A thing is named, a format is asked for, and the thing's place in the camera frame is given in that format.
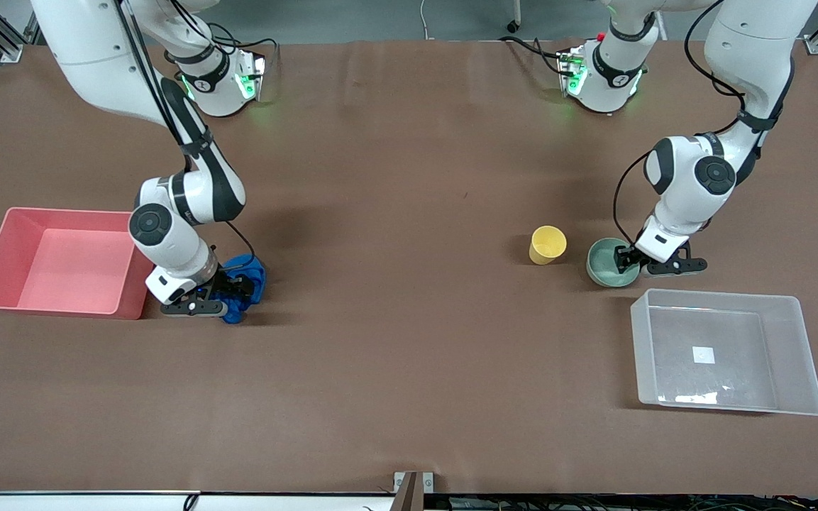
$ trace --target yellow cup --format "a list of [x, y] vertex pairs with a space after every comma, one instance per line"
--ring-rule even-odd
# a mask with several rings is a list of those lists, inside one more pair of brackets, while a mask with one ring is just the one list
[[554, 226], [541, 226], [531, 235], [529, 259], [536, 265], [547, 265], [567, 249], [567, 236]]

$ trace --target translucent plastic bin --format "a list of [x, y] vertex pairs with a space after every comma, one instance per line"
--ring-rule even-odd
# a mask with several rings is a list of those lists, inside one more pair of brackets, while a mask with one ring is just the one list
[[797, 298], [649, 289], [630, 314], [642, 403], [818, 415]]
[[0, 228], [0, 309], [137, 319], [153, 269], [131, 213], [13, 207]]

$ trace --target blue object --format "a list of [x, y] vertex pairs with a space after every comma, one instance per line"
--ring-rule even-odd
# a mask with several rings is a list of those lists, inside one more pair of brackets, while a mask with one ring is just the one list
[[234, 256], [234, 258], [226, 261], [226, 264], [223, 265], [223, 267], [231, 268], [231, 266], [238, 265], [244, 266], [241, 266], [241, 268], [228, 270], [226, 271], [226, 274], [229, 275], [230, 278], [236, 278], [236, 276], [250, 278], [250, 280], [254, 282], [254, 293], [248, 299], [241, 299], [240, 297], [223, 297], [223, 295], [219, 297], [220, 301], [226, 304], [229, 309], [225, 316], [223, 316], [223, 321], [228, 324], [240, 323], [241, 316], [243, 316], [244, 311], [248, 310], [251, 305], [260, 303], [260, 297], [263, 296], [263, 288], [267, 284], [267, 272], [263, 269], [263, 265], [260, 264], [260, 260], [258, 258], [252, 258], [250, 253], [243, 253], [243, 255]]

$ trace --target brown table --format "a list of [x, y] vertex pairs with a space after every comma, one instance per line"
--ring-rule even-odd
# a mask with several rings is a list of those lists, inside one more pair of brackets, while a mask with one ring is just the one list
[[[795, 57], [765, 158], [694, 238], [708, 271], [609, 290], [583, 259], [616, 233], [620, 172], [736, 112], [679, 43], [613, 116], [504, 43], [283, 48], [275, 101], [209, 120], [265, 303], [240, 326], [152, 300], [131, 322], [0, 313], [0, 489], [377, 491], [419, 469], [448, 492], [818, 495], [818, 417], [644, 407], [629, 327], [649, 287], [797, 295], [818, 370], [818, 56]], [[181, 162], [162, 128], [75, 96], [45, 48], [0, 71], [0, 222], [128, 210]], [[655, 200], [634, 172], [630, 230]], [[542, 224], [570, 252], [539, 268]]]

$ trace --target pink bin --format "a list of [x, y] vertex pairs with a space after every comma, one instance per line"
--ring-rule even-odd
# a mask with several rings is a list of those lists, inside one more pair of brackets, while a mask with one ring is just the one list
[[13, 207], [0, 228], [0, 309], [137, 319], [153, 269], [128, 235], [131, 213]]

